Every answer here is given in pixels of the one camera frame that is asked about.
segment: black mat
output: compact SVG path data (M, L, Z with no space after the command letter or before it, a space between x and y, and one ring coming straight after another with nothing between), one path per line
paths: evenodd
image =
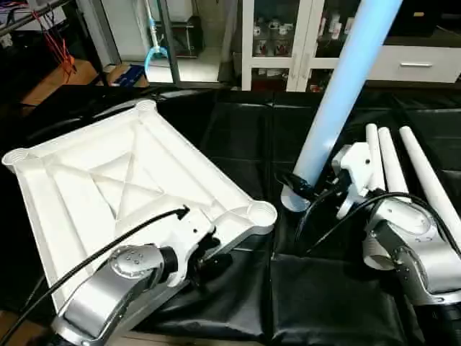
M2 149L58 136L94 121L91 115L110 105L153 97L158 91L145 90L140 95L134 89L65 86L21 120L20 126L2 127L3 138L9 138L3 140ZM272 235L253 236L234 249L233 266L210 282L206 293L186 289L137 330L266 344L421 345L413 311L393 274L370 270L362 263L363 218L329 237L311 258L294 255L335 223L332 205L319 209L295 247L298 216L280 208L281 187L273 178L275 169L292 168L321 95L200 92L155 98L159 112L231 179L253 198L274 203L279 220ZM53 127L63 120L63 126ZM402 125L411 125L459 209L458 94L366 90L336 147L363 141L364 126L370 122L391 129L411 192L421 194L397 132ZM49 125L51 130L43 132ZM39 130L39 136L32 136ZM2 273L0 308L17 311L41 273L40 262L17 183L5 168L0 172L8 200L1 211L0 237L7 244L5 255L14 258ZM48 322L51 312L48 302L35 319Z

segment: blue tube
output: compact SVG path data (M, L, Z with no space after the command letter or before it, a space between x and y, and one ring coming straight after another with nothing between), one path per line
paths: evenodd
M338 66L331 76L293 171L312 186L330 156L401 3L402 0L362 0L360 3ZM293 211L308 207L307 200L286 186L281 200L286 208Z
M168 52L166 51L165 47L152 47L147 55L146 55L146 59L144 60L144 73L146 74L146 78L147 78L147 71L149 69L149 63L151 62L152 60L152 57L154 54L161 54L163 55L165 58L168 58Z

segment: tiled floor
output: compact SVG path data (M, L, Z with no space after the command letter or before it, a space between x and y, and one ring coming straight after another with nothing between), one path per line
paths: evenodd
M181 81L217 82L220 54L220 48L205 48L198 58L178 58ZM147 77L151 83L171 83L168 61L165 58L152 60Z

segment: white rod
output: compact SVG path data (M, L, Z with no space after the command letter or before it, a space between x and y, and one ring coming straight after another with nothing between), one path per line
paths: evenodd
M461 246L461 220L439 178L432 169L413 131L405 126L400 129L400 135L429 204L445 222L458 246Z
M405 177L403 176L400 162L398 161L397 151L388 128L378 130L380 148L382 155L382 165L386 174L386 182L389 192L408 192Z
M367 134L367 143L370 146L373 167L372 179L368 184L368 189L371 191L376 189L385 190L386 185L384 182L384 171L382 170L380 140L377 135L377 126L375 124L368 124L365 130Z
M293 171L311 185L316 184L330 156L401 2L362 0L360 3L352 30L341 50L338 66L331 76ZM293 211L302 211L308 206L308 201L288 187L284 187L281 199L284 206Z

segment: white plastic frame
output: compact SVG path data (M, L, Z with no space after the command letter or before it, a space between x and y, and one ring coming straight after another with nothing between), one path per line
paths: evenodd
M252 234L269 233L277 219L273 205L252 200L150 100L32 148L10 151L2 163L19 181L50 285L134 226L184 204L202 210L216 226L221 245L210 256ZM174 219L154 223L122 244L161 245ZM103 260L54 293L56 309Z

